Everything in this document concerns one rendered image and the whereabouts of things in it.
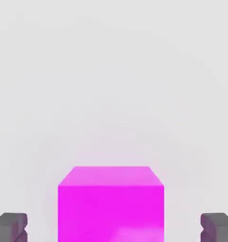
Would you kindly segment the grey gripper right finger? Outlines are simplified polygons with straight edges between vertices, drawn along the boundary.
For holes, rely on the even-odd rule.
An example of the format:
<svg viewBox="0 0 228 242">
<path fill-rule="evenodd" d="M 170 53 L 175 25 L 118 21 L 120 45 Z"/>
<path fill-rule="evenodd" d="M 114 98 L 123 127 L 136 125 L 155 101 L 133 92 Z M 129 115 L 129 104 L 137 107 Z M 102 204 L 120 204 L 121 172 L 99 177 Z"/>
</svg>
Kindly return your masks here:
<svg viewBox="0 0 228 242">
<path fill-rule="evenodd" d="M 225 213 L 203 213 L 201 226 L 201 242 L 228 242 L 228 216 Z"/>
</svg>

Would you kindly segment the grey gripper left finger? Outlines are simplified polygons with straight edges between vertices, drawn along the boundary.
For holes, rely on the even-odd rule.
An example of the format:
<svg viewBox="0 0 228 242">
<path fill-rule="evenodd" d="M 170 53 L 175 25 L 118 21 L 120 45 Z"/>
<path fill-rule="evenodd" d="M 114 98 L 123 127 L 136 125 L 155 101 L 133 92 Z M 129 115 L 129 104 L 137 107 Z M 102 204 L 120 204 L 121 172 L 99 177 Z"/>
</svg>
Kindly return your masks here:
<svg viewBox="0 0 228 242">
<path fill-rule="evenodd" d="M 27 242 L 26 213 L 3 213 L 0 216 L 0 242 Z"/>
</svg>

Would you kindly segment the small magenta cube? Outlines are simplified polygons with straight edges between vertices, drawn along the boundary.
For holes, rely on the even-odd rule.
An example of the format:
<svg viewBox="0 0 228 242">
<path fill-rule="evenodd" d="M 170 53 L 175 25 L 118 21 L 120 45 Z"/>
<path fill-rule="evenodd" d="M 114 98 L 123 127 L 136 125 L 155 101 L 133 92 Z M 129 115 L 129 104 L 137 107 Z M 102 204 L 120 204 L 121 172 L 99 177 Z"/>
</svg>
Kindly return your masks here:
<svg viewBox="0 0 228 242">
<path fill-rule="evenodd" d="M 58 242 L 164 242 L 165 189 L 146 166 L 76 166 L 58 185 Z"/>
</svg>

